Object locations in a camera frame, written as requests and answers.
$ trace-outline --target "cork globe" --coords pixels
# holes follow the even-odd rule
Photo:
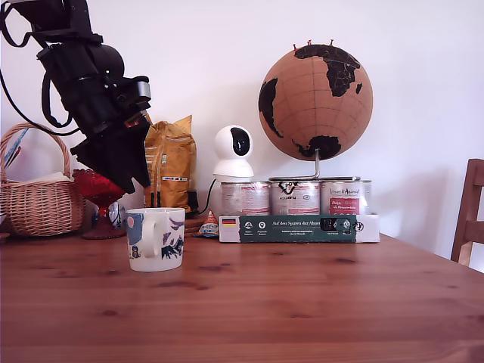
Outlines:
[[[326,160],[353,146],[370,122],[373,91],[363,66],[332,45],[307,45],[284,55],[267,73],[259,118],[283,153]]]

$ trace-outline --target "yellow bag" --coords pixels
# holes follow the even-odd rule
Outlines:
[[[162,121],[150,127],[145,140],[151,181],[151,186],[144,189],[146,207],[182,207],[188,213],[197,208],[194,179],[197,147],[190,131],[191,116],[173,124]],[[189,191],[195,193],[195,205],[189,203]]]

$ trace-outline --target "white wall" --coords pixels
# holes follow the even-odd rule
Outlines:
[[[123,56],[126,75],[150,77],[153,120],[194,115],[200,204],[212,180],[214,134],[238,123],[253,133],[259,179],[312,172],[270,144],[260,126],[261,82],[292,44],[329,42],[368,72],[374,113],[361,140],[321,164],[324,175],[373,182],[383,233],[449,257],[467,159],[484,158],[484,2],[443,0],[155,1],[89,3],[92,27]],[[16,39],[28,29],[16,14]],[[41,120],[39,47],[2,44],[2,70],[22,110]],[[60,103],[55,114],[64,115]],[[20,118],[2,98],[2,132]],[[57,150],[29,132],[12,178],[57,171]],[[72,147],[82,138],[65,138]]]

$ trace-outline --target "german flag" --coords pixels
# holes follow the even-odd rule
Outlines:
[[[222,225],[226,225],[227,227],[235,227],[237,225],[237,221],[235,218],[224,218],[222,220]]]

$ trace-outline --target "black cable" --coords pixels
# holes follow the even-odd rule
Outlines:
[[[12,105],[12,107],[14,108],[14,110],[16,110],[17,113],[20,116],[22,116],[22,118],[24,120],[26,120],[30,125],[33,125],[37,129],[41,129],[43,132],[47,132],[49,135],[54,135],[54,136],[69,136],[69,135],[75,134],[76,132],[79,131],[79,128],[77,128],[77,129],[74,129],[73,131],[65,132],[65,133],[54,132],[54,131],[51,131],[49,129],[46,129],[44,126],[39,125],[38,123],[35,123],[35,122],[31,121],[27,116],[25,116],[22,113],[22,111],[19,110],[19,108],[17,107],[17,105],[14,103],[14,100],[12,100],[12,97],[10,96],[10,93],[8,93],[7,86],[5,84],[5,80],[3,79],[3,74],[2,74],[2,69],[1,68],[0,68],[0,82],[2,82],[2,88],[3,88],[3,91],[5,92],[5,96],[7,96],[7,99],[10,102],[10,104]]]
[[[205,205],[205,209],[202,210],[201,212],[199,212],[198,214],[202,214],[203,212],[205,212],[207,210],[207,208],[209,207],[209,202],[210,202],[210,193],[212,193],[212,188],[213,188],[213,185],[215,184],[215,182],[217,181],[217,179],[213,179],[212,181],[212,185],[210,185],[210,189],[209,189],[209,193],[208,195],[206,196],[206,205]]]
[[[42,81],[42,112],[44,113],[45,119],[53,125],[53,127],[57,127],[58,129],[62,129],[68,126],[72,121],[73,117],[70,115],[67,117],[67,121],[65,123],[59,123],[55,117],[52,116],[51,113],[51,79],[47,75],[47,72],[44,75],[44,80]]]
[[[5,40],[7,41],[7,43],[9,45],[11,45],[12,47],[15,47],[15,48],[23,48],[26,46],[27,42],[29,41],[30,39],[30,36],[32,35],[32,33],[27,33],[24,37],[23,37],[23,41],[20,43],[20,44],[17,44],[13,39],[12,37],[10,36],[10,33],[8,32],[8,29],[7,29],[7,24],[6,24],[6,19],[7,19],[7,16],[8,14],[10,14],[11,10],[13,9],[11,6],[8,7],[8,9],[6,9],[6,6],[8,4],[8,1],[6,2],[3,2],[2,3],[2,6],[0,6],[0,32],[3,34]],[[2,82],[2,88],[3,88],[3,91],[5,92],[5,96],[7,96],[7,99],[8,101],[10,102],[10,104],[12,105],[12,107],[14,108],[14,110],[17,111],[17,113],[24,119],[26,120],[29,124],[35,126],[37,129],[40,129],[42,130],[43,132],[47,132],[49,135],[55,135],[55,136],[69,136],[69,135],[72,135],[76,132],[79,131],[79,128],[77,129],[74,129],[73,131],[70,131],[70,132],[65,132],[65,133],[59,133],[59,132],[54,132],[54,131],[51,131],[49,129],[46,129],[45,127],[43,127],[42,125],[39,125],[38,123],[35,123],[33,122],[32,120],[30,120],[27,116],[25,116],[22,111],[20,111],[20,109],[17,107],[17,105],[14,103],[14,100],[12,100],[12,97],[10,96],[10,93],[8,93],[8,90],[7,90],[7,86],[5,84],[5,80],[3,78],[3,74],[2,74],[2,70],[0,69],[0,82]],[[69,118],[67,120],[66,123],[64,123],[63,125],[59,124],[60,127],[65,127],[67,125],[70,124],[70,122],[72,121],[72,117],[71,115],[69,115]]]
[[[3,33],[3,36],[5,38],[5,41],[9,45],[15,48],[23,48],[27,45],[27,43],[30,40],[30,37],[32,36],[31,32],[25,33],[25,36],[23,36],[23,41],[20,44],[17,44],[11,37],[10,33],[8,32],[7,29],[7,16],[10,14],[12,11],[12,7],[9,6],[8,9],[6,9],[8,2],[3,2],[2,6],[0,7],[0,31]]]

